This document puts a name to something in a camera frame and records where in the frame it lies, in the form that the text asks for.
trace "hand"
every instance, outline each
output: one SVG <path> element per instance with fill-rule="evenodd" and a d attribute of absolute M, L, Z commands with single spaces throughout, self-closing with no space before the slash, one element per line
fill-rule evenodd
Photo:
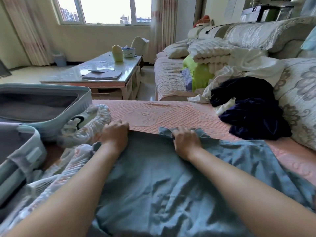
<path fill-rule="evenodd" d="M 173 143 L 177 154 L 186 161 L 190 161 L 190 157 L 195 150 L 202 148 L 200 139 L 195 131 L 179 127 L 178 130 L 172 132 L 172 135 L 175 137 Z"/>
<path fill-rule="evenodd" d="M 102 146 L 111 151 L 116 152 L 118 155 L 127 146 L 127 133 L 130 126 L 127 122 L 122 123 L 121 120 L 112 121 L 110 124 L 105 125 L 102 130 L 101 143 Z"/>

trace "pink and white curtain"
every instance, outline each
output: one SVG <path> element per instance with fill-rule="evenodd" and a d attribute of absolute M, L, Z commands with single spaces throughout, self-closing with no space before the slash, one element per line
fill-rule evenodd
<path fill-rule="evenodd" d="M 3 0 L 22 45 L 34 66 L 53 63 L 51 49 L 42 23 L 43 18 L 33 0 Z"/>
<path fill-rule="evenodd" d="M 149 44 L 152 63 L 158 52 L 175 41 L 177 8 L 178 0 L 151 0 Z"/>

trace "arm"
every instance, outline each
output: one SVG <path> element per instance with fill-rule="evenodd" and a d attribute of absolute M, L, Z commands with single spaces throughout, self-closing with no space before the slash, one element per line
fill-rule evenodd
<path fill-rule="evenodd" d="M 204 150 L 194 131 L 179 128 L 173 135 L 178 155 L 191 162 L 216 186 L 253 234 L 258 237 L 316 235 L 314 213 Z"/>
<path fill-rule="evenodd" d="M 101 191 L 116 159 L 127 145 L 128 123 L 105 125 L 95 155 L 7 237 L 85 236 L 94 219 Z"/>

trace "floral pillow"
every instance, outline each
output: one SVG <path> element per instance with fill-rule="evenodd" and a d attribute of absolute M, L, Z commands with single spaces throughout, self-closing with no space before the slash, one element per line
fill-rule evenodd
<path fill-rule="evenodd" d="M 292 129 L 292 138 L 316 150 L 316 58 L 284 59 L 275 98 Z"/>

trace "pink quilted bedspread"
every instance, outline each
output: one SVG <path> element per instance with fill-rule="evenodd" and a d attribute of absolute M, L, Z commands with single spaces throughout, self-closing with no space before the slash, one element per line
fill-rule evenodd
<path fill-rule="evenodd" d="M 210 104 L 190 102 L 151 102 L 94 100 L 94 104 L 106 104 L 112 119 L 122 119 L 136 131 L 157 133 L 160 126 L 167 128 L 202 128 L 212 138 L 237 141 L 229 134 L 229 125 L 220 121 Z M 277 159 L 289 170 L 303 176 L 316 186 L 316 153 L 291 138 L 266 141 Z"/>

